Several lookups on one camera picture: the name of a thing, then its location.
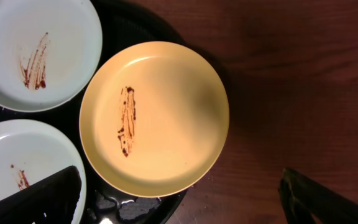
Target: black object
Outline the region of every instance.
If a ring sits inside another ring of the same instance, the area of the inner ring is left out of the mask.
[[[311,214],[325,224],[358,224],[358,205],[293,169],[284,169],[281,203],[288,224],[314,224]]]
[[[94,0],[92,3],[98,13],[103,30],[103,49],[99,67],[114,54],[134,44],[155,40],[184,44],[180,35],[166,22],[140,6],[119,0]],[[158,206],[149,208],[149,202],[139,201],[137,197],[112,188],[90,166],[82,150],[78,130],[80,106],[85,89],[71,101],[45,112],[20,113],[0,107],[0,122],[10,119],[42,121],[59,129],[73,142],[81,155],[86,173],[87,198],[81,223],[100,223],[104,218],[110,219],[114,224],[165,223],[179,206],[186,190],[168,197],[157,198]],[[103,198],[97,198],[98,194],[101,194]],[[97,200],[110,200],[114,202],[115,206],[112,207],[112,204],[108,204],[106,201]],[[146,210],[149,212],[138,217],[134,215],[130,220],[123,219],[120,217],[119,209],[122,205],[126,205],[124,206],[125,217],[128,218],[127,206],[130,203],[138,203],[133,206],[134,214],[143,213]]]
[[[69,166],[1,200],[0,224],[70,224],[80,191],[80,174]]]

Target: round black tray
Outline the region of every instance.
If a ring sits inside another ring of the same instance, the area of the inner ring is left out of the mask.
[[[98,68],[119,51],[142,42],[161,40],[184,44],[166,22],[140,6],[119,0],[94,0],[92,3],[103,31]],[[71,101],[45,112],[20,113],[0,107],[0,122],[10,119],[42,121],[59,129],[73,142],[86,172],[87,196],[81,223],[100,223],[105,218],[113,224],[165,223],[179,206],[186,190],[163,198],[139,199],[105,183],[90,166],[80,141],[78,118],[85,90],[86,87]]]

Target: dish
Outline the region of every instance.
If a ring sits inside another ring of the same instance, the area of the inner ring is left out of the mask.
[[[70,100],[91,79],[101,47],[89,0],[0,0],[0,106],[36,112]]]
[[[85,206],[86,177],[78,151],[56,128],[17,119],[0,123],[0,200],[74,165],[81,177],[80,199],[71,223],[79,223]]]
[[[129,47],[91,80],[80,135],[95,171],[140,197],[177,193],[202,178],[220,155],[229,104],[213,67],[169,42]]]

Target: plate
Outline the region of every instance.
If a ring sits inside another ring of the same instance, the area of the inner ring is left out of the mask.
[[[169,42],[129,47],[109,59],[81,105],[80,135],[95,171],[140,197],[177,193],[215,163],[229,105],[213,67]]]
[[[82,186],[71,223],[79,223],[85,206],[86,178],[81,157],[56,128],[17,119],[0,123],[0,200],[68,166],[80,173]]]
[[[101,48],[89,0],[0,0],[0,106],[36,112],[70,100],[91,79]]]

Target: dark brown wood surface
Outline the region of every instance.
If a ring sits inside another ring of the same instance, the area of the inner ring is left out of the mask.
[[[358,203],[358,0],[135,0],[216,67],[230,128],[168,224],[286,223],[292,167]]]

